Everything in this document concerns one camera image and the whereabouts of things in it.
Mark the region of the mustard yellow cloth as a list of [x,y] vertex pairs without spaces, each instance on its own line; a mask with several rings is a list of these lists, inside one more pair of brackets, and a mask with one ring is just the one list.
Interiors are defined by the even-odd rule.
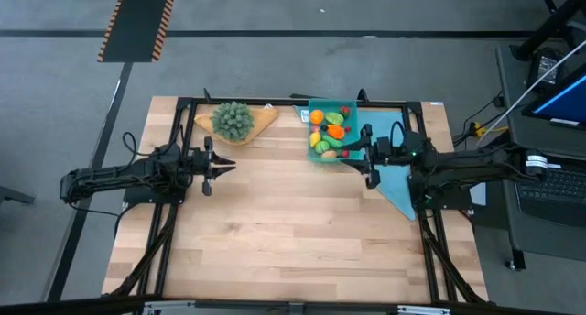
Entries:
[[212,113],[218,107],[216,105],[210,113],[207,114],[197,114],[193,121],[194,123],[202,128],[205,132],[207,132],[212,138],[218,139],[223,141],[225,144],[230,146],[243,146],[250,143],[254,138],[259,136],[262,132],[264,132],[279,116],[279,111],[273,107],[263,107],[263,108],[254,108],[248,106],[251,110],[252,116],[254,118],[255,126],[251,129],[250,133],[248,134],[247,138],[241,142],[231,142],[224,139],[217,134],[214,134],[212,131]]

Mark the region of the grey chair leg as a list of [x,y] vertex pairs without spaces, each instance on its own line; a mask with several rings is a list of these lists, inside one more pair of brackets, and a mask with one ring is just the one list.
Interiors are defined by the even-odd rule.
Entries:
[[0,186],[0,205],[4,201],[16,201],[23,204],[32,204],[35,198],[26,193]]

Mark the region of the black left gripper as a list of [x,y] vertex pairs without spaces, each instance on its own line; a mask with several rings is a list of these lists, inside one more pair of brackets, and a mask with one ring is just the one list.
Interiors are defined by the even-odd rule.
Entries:
[[213,153],[213,142],[210,136],[203,139],[203,147],[194,147],[192,149],[193,174],[203,176],[202,193],[205,196],[212,195],[212,180],[217,179],[222,174],[235,169],[230,167],[212,167],[215,165],[235,165],[236,162],[228,158],[220,157]]

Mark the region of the black hazard-striped floor mat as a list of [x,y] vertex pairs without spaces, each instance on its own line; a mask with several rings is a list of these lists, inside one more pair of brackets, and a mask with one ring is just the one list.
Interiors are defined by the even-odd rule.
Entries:
[[174,1],[117,0],[97,61],[159,61]]

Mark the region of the black power adapter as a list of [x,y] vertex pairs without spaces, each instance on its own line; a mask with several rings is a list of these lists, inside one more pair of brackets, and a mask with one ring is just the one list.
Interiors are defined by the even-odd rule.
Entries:
[[527,86],[535,84],[533,92],[553,91],[562,81],[566,68],[560,64],[555,70],[548,73],[561,59],[563,53],[557,49],[545,47],[537,50],[531,59]]

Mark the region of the artificial green potted plant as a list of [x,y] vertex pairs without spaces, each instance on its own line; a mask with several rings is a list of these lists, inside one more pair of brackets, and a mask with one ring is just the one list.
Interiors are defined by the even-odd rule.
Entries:
[[245,103],[222,103],[212,113],[212,131],[231,142],[244,141],[255,126]]

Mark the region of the light blue cloth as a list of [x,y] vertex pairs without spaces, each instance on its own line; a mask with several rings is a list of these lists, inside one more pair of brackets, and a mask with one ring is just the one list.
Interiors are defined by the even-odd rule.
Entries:
[[[311,100],[307,106],[297,106],[295,108],[297,114],[300,116],[300,111],[307,109],[309,113],[312,110],[322,110],[322,112],[335,112],[340,113],[342,106],[348,106],[352,110],[352,114],[349,118],[345,119],[343,128],[350,126],[352,128],[351,133],[345,132],[345,137],[341,139],[344,145],[356,142],[360,138],[361,128],[365,124],[370,124],[373,128],[373,140],[382,136],[391,136],[392,144],[399,146],[403,143],[403,134],[407,131],[404,124],[403,115],[397,111],[367,111],[365,109],[359,109],[353,101],[332,101],[332,100]],[[309,126],[308,136],[310,136],[311,127],[313,126],[309,121],[305,123]],[[328,131],[322,132],[321,136],[330,136]],[[314,147],[308,145],[308,159],[320,164],[333,164],[339,163],[344,159],[358,159],[364,158],[364,150],[350,151],[351,154],[348,158],[342,158],[340,148],[330,147],[329,150],[336,150],[338,157],[336,158],[321,158],[314,150]],[[409,220],[413,221],[416,219],[415,210],[412,207],[411,199],[409,195],[407,177],[410,173],[408,166],[377,166],[376,169],[380,172],[381,182],[375,188],[385,198],[391,201]]]

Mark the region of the black stand pole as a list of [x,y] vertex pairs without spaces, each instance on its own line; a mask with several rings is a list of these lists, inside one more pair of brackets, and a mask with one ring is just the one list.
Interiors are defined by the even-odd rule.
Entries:
[[563,38],[571,49],[577,48],[569,22],[582,8],[586,8],[586,0],[565,1],[525,42],[520,46],[510,46],[512,55],[518,60],[530,60],[554,36]]

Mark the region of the black laptop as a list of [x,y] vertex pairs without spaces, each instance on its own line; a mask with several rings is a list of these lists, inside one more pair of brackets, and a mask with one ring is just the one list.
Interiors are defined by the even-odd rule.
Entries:
[[529,216],[586,228],[586,166],[550,163],[544,181],[515,185],[518,208]]

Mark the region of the monitor with blue screen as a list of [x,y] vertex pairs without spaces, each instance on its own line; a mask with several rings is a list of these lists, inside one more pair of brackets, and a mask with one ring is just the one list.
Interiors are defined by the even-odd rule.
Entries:
[[586,71],[569,78],[547,96],[537,98],[522,115],[551,125],[586,130]]

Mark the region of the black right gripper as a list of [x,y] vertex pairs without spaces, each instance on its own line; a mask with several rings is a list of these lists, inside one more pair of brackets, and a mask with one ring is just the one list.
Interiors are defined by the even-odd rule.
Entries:
[[341,150],[358,151],[364,148],[364,159],[344,159],[343,164],[356,169],[365,176],[366,187],[371,190],[380,182],[380,172],[376,165],[388,165],[388,160],[393,155],[392,143],[389,136],[378,137],[373,140],[373,128],[365,124],[361,130],[361,138],[353,143],[344,145]]

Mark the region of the silver aluminium bracket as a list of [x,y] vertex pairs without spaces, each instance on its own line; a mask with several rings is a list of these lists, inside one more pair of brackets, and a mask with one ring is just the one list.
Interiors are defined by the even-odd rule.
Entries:
[[414,306],[414,305],[398,305],[396,310],[397,315],[451,315],[450,309],[429,307],[429,306]]
[[144,304],[140,314],[141,315],[161,315],[163,311],[167,310],[184,310],[194,308],[196,302],[194,300],[160,300],[149,301]]

